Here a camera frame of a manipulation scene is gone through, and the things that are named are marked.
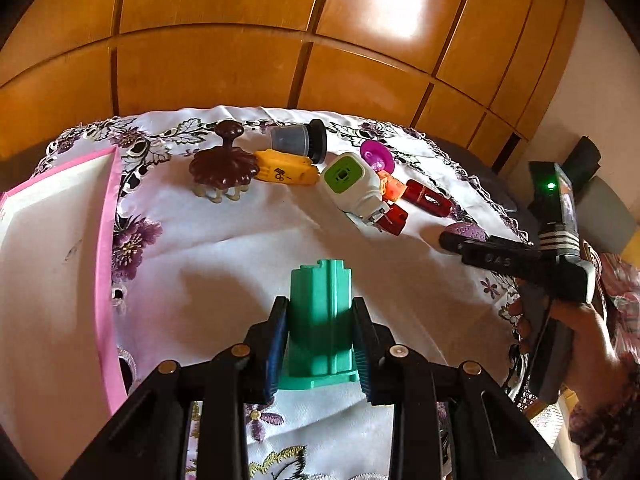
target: sleeve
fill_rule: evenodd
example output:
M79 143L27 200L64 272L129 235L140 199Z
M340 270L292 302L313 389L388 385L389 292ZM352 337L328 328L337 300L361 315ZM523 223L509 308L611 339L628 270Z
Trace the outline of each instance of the sleeve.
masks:
M569 436L580 446L580 457L590 480L602 477L626 443L640 410L640 366L631 353L621 359L627 366L629 381L620 400L596 413L586 413L580 404L569 419Z

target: gray object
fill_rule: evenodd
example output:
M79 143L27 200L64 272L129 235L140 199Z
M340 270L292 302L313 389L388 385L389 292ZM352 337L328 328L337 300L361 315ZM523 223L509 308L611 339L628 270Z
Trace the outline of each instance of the gray object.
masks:
M575 197L575 205L580 236L599 253L622 253L636 220L607 183L594 176Z
M309 137L304 124L278 126L270 131L270 136L272 150L303 156L309 151Z

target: clear plastic cup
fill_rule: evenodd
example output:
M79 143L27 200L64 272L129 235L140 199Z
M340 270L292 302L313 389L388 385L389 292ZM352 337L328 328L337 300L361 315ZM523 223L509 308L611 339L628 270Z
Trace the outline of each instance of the clear plastic cup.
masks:
M271 149L292 155L307 156L309 152L309 134L304 124L278 126L269 132Z

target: teal plastic toy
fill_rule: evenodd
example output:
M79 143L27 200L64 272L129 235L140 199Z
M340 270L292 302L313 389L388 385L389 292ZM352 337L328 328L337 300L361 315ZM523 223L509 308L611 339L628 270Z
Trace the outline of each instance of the teal plastic toy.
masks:
M291 271L289 340L279 388L310 390L358 381L351 339L351 269L319 260Z

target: white toy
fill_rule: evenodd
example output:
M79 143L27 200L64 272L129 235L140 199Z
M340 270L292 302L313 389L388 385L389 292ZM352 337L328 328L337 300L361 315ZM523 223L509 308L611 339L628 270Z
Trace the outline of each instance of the white toy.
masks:
M343 153L324 168L320 186L338 208L367 224L377 222L389 211L380 193L380 177L356 153Z

